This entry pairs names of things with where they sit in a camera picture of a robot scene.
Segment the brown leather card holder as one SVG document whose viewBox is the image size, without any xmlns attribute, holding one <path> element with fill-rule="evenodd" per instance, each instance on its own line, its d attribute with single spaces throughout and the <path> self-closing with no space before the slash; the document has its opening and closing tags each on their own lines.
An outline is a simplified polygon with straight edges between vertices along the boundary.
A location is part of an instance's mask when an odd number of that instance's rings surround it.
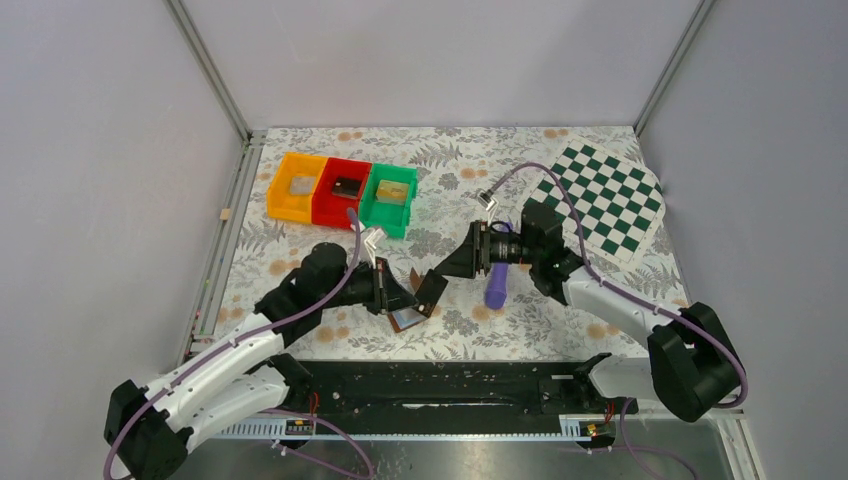
<svg viewBox="0 0 848 480">
<path fill-rule="evenodd" d="M 424 274 L 420 274 L 414 267 L 409 271 L 410 289 L 417 293 L 424 283 Z M 409 309 L 399 310 L 388 314 L 390 325 L 395 333 L 401 333 L 429 319 L 436 310 L 436 305 L 426 307 L 424 313 L 421 313 L 419 307 L 410 307 Z"/>
</svg>

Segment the black credit card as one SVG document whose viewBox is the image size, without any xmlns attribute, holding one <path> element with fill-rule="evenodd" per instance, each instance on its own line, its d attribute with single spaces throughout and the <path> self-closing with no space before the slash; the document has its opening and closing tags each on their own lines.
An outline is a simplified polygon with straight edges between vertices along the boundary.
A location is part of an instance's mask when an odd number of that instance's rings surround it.
<svg viewBox="0 0 848 480">
<path fill-rule="evenodd" d="M 430 318 L 447 285 L 448 280 L 444 276 L 433 269 L 428 270 L 415 292 L 416 312 L 425 318 Z"/>
</svg>

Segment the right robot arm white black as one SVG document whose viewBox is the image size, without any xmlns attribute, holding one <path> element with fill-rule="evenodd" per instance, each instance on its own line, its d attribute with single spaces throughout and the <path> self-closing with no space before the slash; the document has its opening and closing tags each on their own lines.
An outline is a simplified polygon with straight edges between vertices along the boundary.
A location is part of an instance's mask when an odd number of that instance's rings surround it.
<svg viewBox="0 0 848 480">
<path fill-rule="evenodd" d="M 604 356 L 573 386 L 575 402 L 597 412 L 612 398 L 657 401 L 694 422 L 713 408 L 731 408 L 747 378 L 716 312 L 696 302 L 672 311 L 618 286 L 566 247 L 554 209 L 531 204 L 517 232 L 470 224 L 459 247 L 435 268 L 443 277 L 472 279 L 496 264 L 524 264 L 535 288 L 558 303 L 618 328 L 646 349 L 644 357 Z"/>
</svg>

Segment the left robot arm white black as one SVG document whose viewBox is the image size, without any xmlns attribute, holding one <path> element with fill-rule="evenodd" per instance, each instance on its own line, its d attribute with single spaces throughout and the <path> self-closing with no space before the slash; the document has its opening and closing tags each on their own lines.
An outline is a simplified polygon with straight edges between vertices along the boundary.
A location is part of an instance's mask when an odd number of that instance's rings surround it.
<svg viewBox="0 0 848 480">
<path fill-rule="evenodd" d="M 103 477 L 112 478 L 115 463 L 126 469 L 128 479 L 173 474 L 201 443 L 205 427 L 228 422 L 203 412 L 207 401 L 316 328 L 324 310 L 361 305 L 379 315 L 416 303 L 386 259 L 362 260 L 335 243 L 316 245 L 229 334 L 146 385 L 126 380 L 112 390 L 104 427 L 110 450 Z"/>
</svg>

